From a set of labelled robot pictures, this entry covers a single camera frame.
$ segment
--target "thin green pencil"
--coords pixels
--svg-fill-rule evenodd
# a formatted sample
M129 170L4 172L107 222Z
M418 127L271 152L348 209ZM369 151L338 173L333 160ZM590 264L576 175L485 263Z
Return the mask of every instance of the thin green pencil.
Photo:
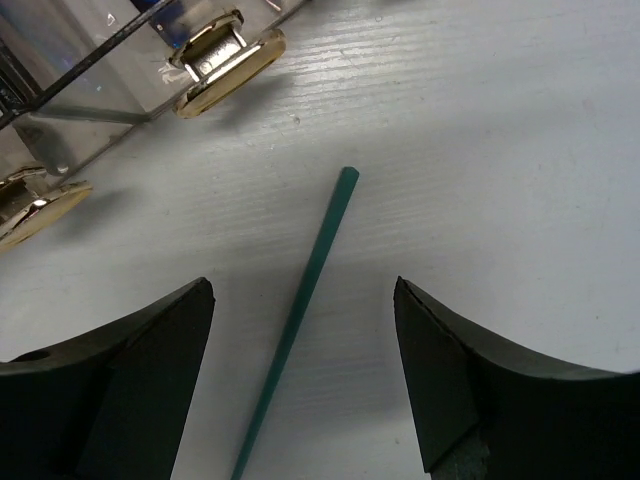
M331 201L327 207L322 226L318 232L316 242L311 250L311 255L309 256L296 296L291 305L287 323L284 326L278 347L273 356L273 361L269 367L262 392L260 392L258 404L253 412L249 428L242 442L240 453L238 454L233 473L231 474L231 480L240 480L249 462L253 445L258 438L260 427L269 409L269 404L278 386L278 381L282 376L282 371L287 363L291 347L293 347L296 335L300 329L300 324L313 296L313 291L318 283L318 278L320 278L322 268L329 256L329 250L331 250L333 240L336 238L342 217L344 217L344 213L347 210L347 205L349 204L351 194L355 189L359 176L360 173L353 167L344 167L340 172L340 177L331 196Z

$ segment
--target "clear plastic container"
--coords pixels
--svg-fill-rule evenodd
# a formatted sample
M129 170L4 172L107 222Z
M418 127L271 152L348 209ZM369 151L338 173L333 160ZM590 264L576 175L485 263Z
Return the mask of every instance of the clear plastic container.
M244 22L229 35L246 49L304 2L0 0L0 251L12 234L8 225L15 220L16 204L29 196L35 201L49 192L57 195L69 175L132 127L186 98L200 77L188 71L189 65L169 59L201 38L203 28L235 12ZM218 64L224 63L225 53L214 53L223 55ZM18 190L27 194L17 201L7 179L25 168L29 180L22 173L17 177L22 178ZM43 180L35 182L35 176ZM33 202L24 209L34 210ZM28 215L31 223L35 217Z

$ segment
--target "white wooden surface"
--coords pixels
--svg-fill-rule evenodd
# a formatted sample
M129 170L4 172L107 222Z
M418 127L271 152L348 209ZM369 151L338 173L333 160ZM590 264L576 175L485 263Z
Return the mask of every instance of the white wooden surface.
M286 27L281 62L208 115L137 132L83 172L90 200L0 258L0 358L206 276L218 304L174 478L228 478L351 164L247 480L424 478L399 274L535 350L640 366L636 0L317 1Z

